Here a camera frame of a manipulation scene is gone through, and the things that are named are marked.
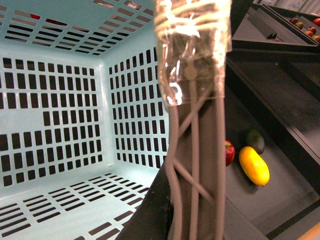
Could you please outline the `grey-brown left gripper finger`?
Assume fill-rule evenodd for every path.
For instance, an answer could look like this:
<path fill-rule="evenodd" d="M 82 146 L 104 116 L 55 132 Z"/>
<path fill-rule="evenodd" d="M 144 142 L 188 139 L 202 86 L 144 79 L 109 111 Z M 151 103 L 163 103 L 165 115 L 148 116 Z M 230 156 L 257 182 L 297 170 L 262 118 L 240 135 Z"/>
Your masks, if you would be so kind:
<path fill-rule="evenodd" d="M 158 81 L 169 116 L 170 240 L 221 240 L 226 201 L 229 0 L 156 0 Z"/>

